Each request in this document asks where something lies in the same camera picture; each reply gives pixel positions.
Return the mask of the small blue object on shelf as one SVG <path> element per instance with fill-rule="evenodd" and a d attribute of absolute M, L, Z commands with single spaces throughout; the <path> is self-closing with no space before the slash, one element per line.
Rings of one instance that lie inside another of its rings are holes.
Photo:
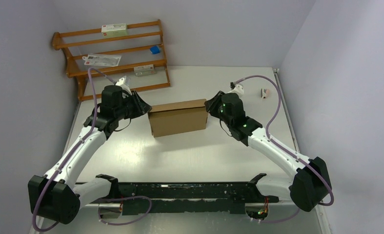
<path fill-rule="evenodd" d="M 161 52 L 161 48 L 158 45 L 152 46 L 150 49 L 151 54 L 159 54 Z"/>

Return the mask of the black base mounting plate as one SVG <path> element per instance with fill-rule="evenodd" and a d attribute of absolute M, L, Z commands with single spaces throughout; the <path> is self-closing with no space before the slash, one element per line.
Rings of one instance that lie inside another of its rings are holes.
<path fill-rule="evenodd" d="M 146 196 L 122 203 L 123 215 L 228 212 L 246 214 L 247 204 L 277 203 L 276 196 L 263 196 L 250 182 L 135 183 L 120 182 L 121 197 Z"/>

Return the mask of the brown cardboard box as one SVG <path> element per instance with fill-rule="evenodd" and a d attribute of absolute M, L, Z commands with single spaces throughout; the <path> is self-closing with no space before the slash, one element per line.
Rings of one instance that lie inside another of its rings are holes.
<path fill-rule="evenodd" d="M 152 106 L 148 112 L 154 138 L 204 130 L 208 113 L 206 99 L 174 102 Z"/>

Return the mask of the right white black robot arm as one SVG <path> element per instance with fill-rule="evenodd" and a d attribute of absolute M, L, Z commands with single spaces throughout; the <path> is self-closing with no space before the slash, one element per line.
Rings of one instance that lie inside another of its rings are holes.
<path fill-rule="evenodd" d="M 267 132 L 255 119 L 248 117 L 243 102 L 235 93 L 219 91 L 204 103 L 206 111 L 224 122 L 231 136 L 274 162 L 287 175 L 287 179 L 263 178 L 248 189 L 252 201 L 259 202 L 266 196 L 291 199 L 301 210 L 309 212 L 322 200 L 333 196 L 325 161 L 311 159 L 295 152 Z"/>

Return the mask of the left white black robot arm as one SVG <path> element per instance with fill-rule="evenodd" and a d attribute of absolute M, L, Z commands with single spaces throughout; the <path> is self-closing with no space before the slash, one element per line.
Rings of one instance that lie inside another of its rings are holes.
<path fill-rule="evenodd" d="M 112 203 L 121 198 L 118 179 L 100 174 L 84 184 L 77 179 L 94 153 L 110 138 L 122 119 L 135 119 L 151 111 L 152 107 L 136 91 L 108 85 L 101 94 L 101 102 L 94 102 L 92 114 L 71 148 L 43 176 L 35 175 L 28 182 L 30 209 L 34 229 L 38 216 L 55 224 L 69 224 L 85 205 L 98 199 Z"/>

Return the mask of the white box lower shelf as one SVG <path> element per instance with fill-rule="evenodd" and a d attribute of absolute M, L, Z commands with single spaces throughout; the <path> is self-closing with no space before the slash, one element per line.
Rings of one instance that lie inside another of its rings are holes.
<path fill-rule="evenodd" d="M 134 67 L 134 73 L 137 77 L 149 76 L 156 74 L 153 64 L 136 66 Z"/>

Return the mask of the orange wooden shelf rack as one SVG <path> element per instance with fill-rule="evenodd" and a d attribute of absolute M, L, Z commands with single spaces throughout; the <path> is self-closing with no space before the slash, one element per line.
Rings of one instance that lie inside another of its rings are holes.
<path fill-rule="evenodd" d="M 110 24 L 101 28 L 74 32 L 55 32 L 52 38 L 55 50 L 63 51 L 66 75 L 78 84 L 78 100 L 92 99 L 88 75 L 101 88 L 110 82 L 127 78 L 131 89 L 141 92 L 171 86 L 167 55 L 163 42 L 161 20 Z"/>

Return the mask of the small pink white object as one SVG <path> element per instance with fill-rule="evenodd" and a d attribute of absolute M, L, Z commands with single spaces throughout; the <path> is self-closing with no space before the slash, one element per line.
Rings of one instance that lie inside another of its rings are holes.
<path fill-rule="evenodd" d="M 268 90 L 268 89 L 262 89 L 262 90 L 261 90 L 261 97 L 262 97 L 263 99 L 266 99 L 266 98 L 268 98 L 269 93 L 270 93 L 270 90 Z"/>

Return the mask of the clear plastic package on shelf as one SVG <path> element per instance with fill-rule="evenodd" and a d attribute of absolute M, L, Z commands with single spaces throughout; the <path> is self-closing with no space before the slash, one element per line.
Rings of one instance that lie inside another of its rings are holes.
<path fill-rule="evenodd" d="M 82 56 L 84 65 L 87 66 L 104 66 L 104 67 L 116 67 L 119 65 L 121 56 L 104 55 L 104 54 L 88 54 Z"/>

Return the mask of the white green box top shelf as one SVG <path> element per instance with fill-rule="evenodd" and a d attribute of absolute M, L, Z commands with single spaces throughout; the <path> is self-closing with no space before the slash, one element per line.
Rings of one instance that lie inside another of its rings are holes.
<path fill-rule="evenodd" d="M 119 23 L 119 24 L 103 25 L 101 27 L 101 34 L 105 38 L 127 36 L 128 35 L 127 24 Z"/>

